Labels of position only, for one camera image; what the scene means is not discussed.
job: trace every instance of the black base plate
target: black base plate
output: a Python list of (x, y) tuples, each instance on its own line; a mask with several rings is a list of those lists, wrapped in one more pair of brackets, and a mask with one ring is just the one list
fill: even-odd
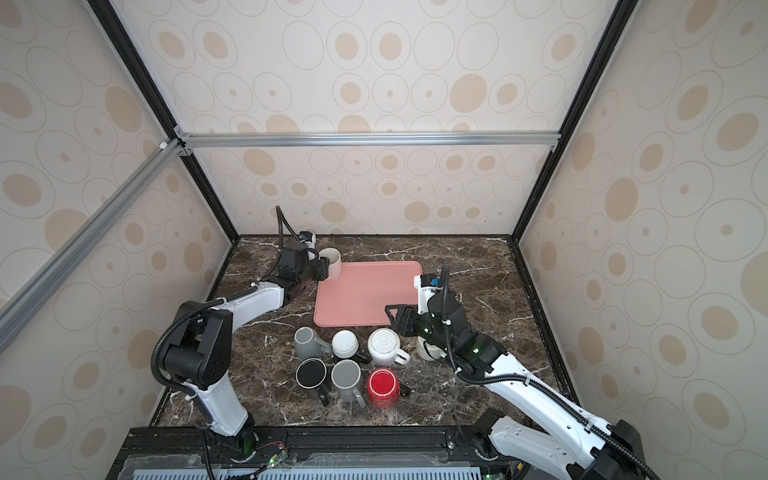
[[(465, 431), (470, 426), (462, 427)], [(482, 467), (484, 474), (504, 473), (515, 459), (499, 456), (485, 461), (451, 426), (400, 427), (256, 427), (258, 445), (281, 441), (298, 462), (315, 453), (413, 453), (447, 455), (450, 462)], [(223, 468), (259, 468), (279, 451), (276, 446), (257, 450), (247, 463), (236, 464), (210, 450), (210, 462)], [(194, 427), (146, 427), (131, 429), (115, 459), (107, 480), (117, 480), (125, 459), (146, 455), (202, 455), (203, 436)]]

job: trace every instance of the mug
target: mug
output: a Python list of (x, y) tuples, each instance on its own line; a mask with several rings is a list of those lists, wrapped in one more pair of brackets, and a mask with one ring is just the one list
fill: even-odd
[(390, 366), (394, 362), (405, 365), (411, 359), (400, 349), (400, 337), (393, 330), (378, 329), (368, 337), (368, 353), (379, 366)]
[(335, 248), (323, 248), (318, 255), (328, 259), (328, 278), (336, 280), (341, 276), (341, 252)]
[(362, 408), (366, 407), (366, 401), (362, 397), (362, 374), (357, 363), (352, 360), (338, 362), (331, 371), (331, 382), (339, 391), (341, 400), (357, 402)]
[(391, 409), (400, 396), (408, 396), (411, 389), (400, 383), (397, 375), (385, 367), (373, 370), (366, 382), (368, 398), (377, 409)]
[(341, 330), (331, 340), (333, 355), (340, 359), (354, 359), (360, 363), (371, 363), (371, 358), (359, 351), (357, 336), (351, 330)]
[(323, 406), (328, 406), (330, 379), (328, 367), (321, 359), (307, 359), (296, 369), (296, 383), (304, 389), (311, 399), (319, 400)]
[(416, 340), (416, 353), (427, 362), (445, 358), (445, 352), (440, 347), (428, 344), (422, 337)]
[(323, 342), (317, 332), (303, 326), (293, 334), (293, 348), (301, 360), (318, 359), (324, 353), (331, 353), (331, 345)]

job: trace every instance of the black mug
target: black mug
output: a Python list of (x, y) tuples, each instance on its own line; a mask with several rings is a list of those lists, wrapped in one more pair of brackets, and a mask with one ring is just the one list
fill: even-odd
[(307, 359), (296, 369), (296, 382), (311, 399), (319, 400), (328, 406), (328, 393), (331, 391), (331, 379), (328, 367), (321, 359)]

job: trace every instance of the pink tray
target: pink tray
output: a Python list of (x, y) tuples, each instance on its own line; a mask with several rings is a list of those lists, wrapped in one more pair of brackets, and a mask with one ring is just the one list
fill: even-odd
[(419, 294), (413, 277), (422, 274), (419, 262), (343, 263), (341, 276), (317, 287), (315, 325), (389, 325), (387, 305), (416, 305)]

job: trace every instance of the gray mug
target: gray mug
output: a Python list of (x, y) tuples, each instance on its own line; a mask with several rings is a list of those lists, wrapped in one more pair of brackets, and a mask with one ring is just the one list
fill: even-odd
[(333, 349), (328, 342), (323, 342), (317, 332), (303, 326), (293, 334), (293, 347), (301, 360), (318, 359)]
[(366, 401), (362, 397), (363, 381), (360, 366), (353, 360), (338, 362), (331, 372), (331, 381), (339, 391), (341, 400), (348, 403), (357, 402), (361, 407), (366, 407)]

